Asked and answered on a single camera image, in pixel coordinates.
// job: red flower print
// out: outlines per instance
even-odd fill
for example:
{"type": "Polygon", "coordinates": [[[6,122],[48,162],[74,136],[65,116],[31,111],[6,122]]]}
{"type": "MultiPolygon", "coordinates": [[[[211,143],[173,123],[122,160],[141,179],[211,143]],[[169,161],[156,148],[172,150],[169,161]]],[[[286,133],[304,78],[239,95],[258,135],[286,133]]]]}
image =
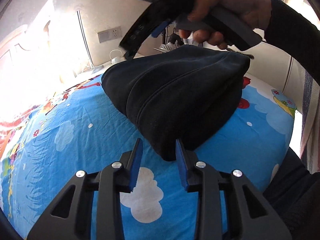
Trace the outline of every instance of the red flower print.
{"type": "Polygon", "coordinates": [[[249,102],[243,98],[240,99],[240,102],[239,102],[239,105],[238,105],[238,108],[241,108],[241,109],[246,109],[250,106],[249,102]]]}
{"type": "Polygon", "coordinates": [[[33,137],[36,137],[39,134],[39,129],[33,133],[33,137]]]}
{"type": "Polygon", "coordinates": [[[243,77],[243,86],[242,86],[242,89],[244,89],[247,85],[250,84],[250,78],[247,78],[247,77],[243,77]]]}

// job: metal screw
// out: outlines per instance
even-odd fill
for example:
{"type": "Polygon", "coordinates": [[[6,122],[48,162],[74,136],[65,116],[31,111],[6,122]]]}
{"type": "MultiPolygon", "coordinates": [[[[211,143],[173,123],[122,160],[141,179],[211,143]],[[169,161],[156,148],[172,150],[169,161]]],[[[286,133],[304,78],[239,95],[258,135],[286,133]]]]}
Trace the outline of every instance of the metal screw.
{"type": "Polygon", "coordinates": [[[236,177],[241,177],[242,176],[242,171],[240,171],[240,170],[234,170],[233,172],[232,172],[232,174],[234,175],[234,176],[236,176],[236,177]]]}
{"type": "Polygon", "coordinates": [[[119,169],[122,166],[121,162],[114,162],[111,164],[114,169],[119,169]]]}
{"type": "Polygon", "coordinates": [[[77,171],[76,172],[76,176],[78,177],[78,178],[81,178],[81,177],[83,177],[85,175],[85,171],[77,171]]]}
{"type": "Polygon", "coordinates": [[[205,162],[197,162],[196,163],[196,166],[198,167],[198,168],[204,168],[205,167],[205,162]]]}

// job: folded black garment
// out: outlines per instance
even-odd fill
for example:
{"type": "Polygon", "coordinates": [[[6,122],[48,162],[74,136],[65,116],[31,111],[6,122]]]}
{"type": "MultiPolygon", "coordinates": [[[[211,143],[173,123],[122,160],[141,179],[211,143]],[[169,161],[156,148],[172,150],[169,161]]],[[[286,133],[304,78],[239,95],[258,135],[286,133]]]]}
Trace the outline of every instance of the folded black garment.
{"type": "Polygon", "coordinates": [[[194,150],[228,121],[249,65],[240,53],[183,45],[114,65],[102,87],[155,152],[173,161],[176,138],[194,150]]]}

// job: black sleeve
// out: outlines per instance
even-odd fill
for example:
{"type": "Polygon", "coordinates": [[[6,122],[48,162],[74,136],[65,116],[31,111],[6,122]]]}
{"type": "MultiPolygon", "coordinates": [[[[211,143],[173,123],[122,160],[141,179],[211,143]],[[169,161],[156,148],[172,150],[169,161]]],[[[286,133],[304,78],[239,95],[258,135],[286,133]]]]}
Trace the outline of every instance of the black sleeve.
{"type": "Polygon", "coordinates": [[[320,84],[319,30],[281,0],[271,0],[271,7],[266,41],[294,57],[320,84]]]}
{"type": "Polygon", "coordinates": [[[300,158],[289,147],[278,172],[263,192],[263,196],[283,218],[294,203],[318,180],[320,180],[320,172],[310,174],[300,158]]]}

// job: bed sheet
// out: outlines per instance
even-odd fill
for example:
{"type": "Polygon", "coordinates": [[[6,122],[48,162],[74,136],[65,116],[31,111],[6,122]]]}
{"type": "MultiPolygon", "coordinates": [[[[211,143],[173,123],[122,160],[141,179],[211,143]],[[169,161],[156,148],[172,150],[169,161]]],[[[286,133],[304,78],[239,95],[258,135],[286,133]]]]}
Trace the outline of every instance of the bed sheet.
{"type": "MultiPolygon", "coordinates": [[[[142,138],[137,185],[131,194],[120,195],[125,238],[193,239],[197,193],[184,191],[176,162],[166,162],[154,152],[113,106],[100,81],[101,76],[91,78],[49,100],[29,116],[7,145],[0,162],[4,214],[25,238],[76,171],[100,171],[142,138]]],[[[241,169],[263,191],[288,149],[294,110],[294,103],[280,91],[246,74],[238,109],[196,149],[197,155],[219,171],[241,169]]],[[[92,239],[96,200],[95,196],[92,239]]],[[[221,205],[226,230],[223,201],[221,205]]]]}

